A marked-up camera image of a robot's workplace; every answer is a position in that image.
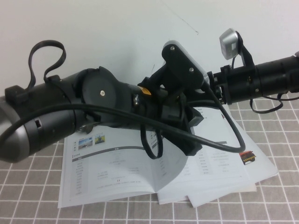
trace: open booklet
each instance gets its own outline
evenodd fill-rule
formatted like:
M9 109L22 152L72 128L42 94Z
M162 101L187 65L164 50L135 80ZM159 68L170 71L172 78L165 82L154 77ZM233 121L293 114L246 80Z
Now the open booklet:
M155 135L148 132L147 138L155 152ZM187 161L168 140L163 144L163 156L152 160L136 130L97 126L90 134L75 133L65 138L58 207L158 192Z
M198 110L205 119L195 127L195 132L199 130L197 135L230 145L222 115L211 112L211 108ZM155 151L156 137L152 132L147 135ZM174 196L199 186L216 188L219 182L250 182L239 154L203 146L195 156L187 157L164 139L163 156L152 160L142 147L139 131L98 126L88 135L75 133L65 138L58 206L149 193Z

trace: small picture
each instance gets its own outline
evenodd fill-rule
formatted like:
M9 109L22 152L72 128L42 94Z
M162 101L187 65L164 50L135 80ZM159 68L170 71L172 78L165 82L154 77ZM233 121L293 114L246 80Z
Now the small picture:
M78 149L83 149L83 148L87 148L87 147L90 147L90 146L93 146L93 138L90 137L90 138L86 138L86 139L82 139L82 140L79 140L79 147Z
M105 136L104 135L102 135L102 134L95 135L95 137L94 137L94 144L95 145L103 143L103 142L105 142Z

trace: cutting mat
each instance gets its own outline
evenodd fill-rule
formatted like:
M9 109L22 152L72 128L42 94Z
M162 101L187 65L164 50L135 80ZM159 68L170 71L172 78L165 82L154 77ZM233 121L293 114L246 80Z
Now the cutting mat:
M254 103L259 110L273 105ZM253 113L249 102L230 110L279 169L257 183L257 192L233 193L196 209L188 201L159 205L156 195L57 209L60 141L20 163L0 162L0 224L299 224L299 101L266 115Z

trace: orange tab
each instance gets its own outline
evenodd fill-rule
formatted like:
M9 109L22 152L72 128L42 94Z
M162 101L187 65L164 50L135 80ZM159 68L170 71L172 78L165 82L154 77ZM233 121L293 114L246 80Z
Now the orange tab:
M148 89L143 88L143 87L140 87L140 86L139 86L139 88L141 89L141 91L142 91L144 94L146 94L146 95L150 95L150 96L151 96L151 93L150 93L150 91L149 91Z

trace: silver sensor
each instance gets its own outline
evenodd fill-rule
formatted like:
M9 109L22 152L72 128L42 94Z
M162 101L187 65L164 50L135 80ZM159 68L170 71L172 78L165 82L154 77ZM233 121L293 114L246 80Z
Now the silver sensor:
M232 59L238 55L239 37L237 32L230 28L219 37L219 40L222 54L226 60Z

